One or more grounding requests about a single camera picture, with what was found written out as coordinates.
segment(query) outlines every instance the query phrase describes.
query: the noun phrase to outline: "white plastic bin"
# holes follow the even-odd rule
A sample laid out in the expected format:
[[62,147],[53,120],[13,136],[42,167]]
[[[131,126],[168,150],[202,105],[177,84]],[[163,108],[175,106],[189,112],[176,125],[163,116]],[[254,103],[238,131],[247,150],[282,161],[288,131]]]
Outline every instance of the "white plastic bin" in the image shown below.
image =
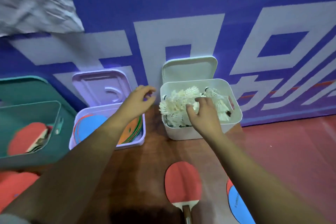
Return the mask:
[[[216,67],[217,60],[213,56],[169,60],[162,67],[163,85],[160,88],[160,95],[163,100],[163,97],[169,96],[173,90],[186,90],[192,86],[198,87],[200,91],[205,90],[206,87],[217,89],[219,94],[229,96],[230,103],[226,104],[232,108],[230,121],[221,123],[222,131],[226,133],[241,121],[243,114],[229,83],[222,79],[212,79]],[[165,123],[164,116],[162,116],[162,122],[168,137],[173,140],[202,138],[193,127],[171,128]]]
[[[77,113],[73,128],[81,117],[88,114],[110,117],[132,92],[126,75],[117,69],[79,72],[73,75],[72,81],[75,88],[90,106]],[[143,145],[145,136],[146,124],[143,114],[140,134],[130,143],[117,145],[116,149]],[[75,146],[76,142],[72,134],[69,149],[72,150]]]

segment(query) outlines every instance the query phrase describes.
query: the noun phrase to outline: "wooden paddle handle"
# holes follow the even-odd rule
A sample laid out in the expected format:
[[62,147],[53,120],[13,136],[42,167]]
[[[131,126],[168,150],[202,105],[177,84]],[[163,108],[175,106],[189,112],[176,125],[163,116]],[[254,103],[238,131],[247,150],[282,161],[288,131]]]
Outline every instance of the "wooden paddle handle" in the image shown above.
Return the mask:
[[183,214],[184,214],[184,224],[193,224],[191,221],[191,210],[188,205],[182,206]]

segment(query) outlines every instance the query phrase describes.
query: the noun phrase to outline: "table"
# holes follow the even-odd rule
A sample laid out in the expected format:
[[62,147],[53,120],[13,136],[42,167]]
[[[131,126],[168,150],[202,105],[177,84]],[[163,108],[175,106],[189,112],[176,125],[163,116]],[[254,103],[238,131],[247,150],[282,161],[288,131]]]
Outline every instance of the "table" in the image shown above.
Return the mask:
[[[226,195],[228,177],[208,144],[169,139],[157,106],[145,119],[145,143],[113,153],[78,224],[184,223],[182,211],[169,203],[164,189],[166,169],[178,161],[195,166],[203,183],[202,199],[192,209],[193,223],[237,224]],[[244,147],[239,124],[227,135]]]

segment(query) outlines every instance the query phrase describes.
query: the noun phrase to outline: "blue disc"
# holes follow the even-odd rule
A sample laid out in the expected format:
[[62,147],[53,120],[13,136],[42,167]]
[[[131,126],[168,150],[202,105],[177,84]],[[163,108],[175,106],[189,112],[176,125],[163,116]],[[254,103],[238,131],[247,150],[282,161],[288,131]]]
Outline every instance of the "blue disc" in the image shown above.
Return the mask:
[[234,186],[229,191],[229,206],[233,216],[240,224],[255,224],[249,210]]
[[78,136],[79,142],[83,141],[90,134],[92,134],[97,128],[99,128],[100,125],[102,125],[106,120],[107,118],[103,115],[92,115],[83,118],[76,126],[75,137]]

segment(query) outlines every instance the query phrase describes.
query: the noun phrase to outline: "box lid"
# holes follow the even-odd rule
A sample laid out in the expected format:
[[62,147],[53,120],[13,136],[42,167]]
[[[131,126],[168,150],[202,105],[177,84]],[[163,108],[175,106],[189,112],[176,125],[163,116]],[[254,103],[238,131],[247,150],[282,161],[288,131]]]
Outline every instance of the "box lid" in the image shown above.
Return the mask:
[[166,83],[212,79],[217,63],[214,56],[168,60],[162,67],[162,81]]
[[75,73],[72,83],[90,107],[124,102],[132,92],[126,74],[117,69]]
[[33,75],[0,79],[0,99],[10,105],[56,100],[71,114],[77,114],[46,79]]

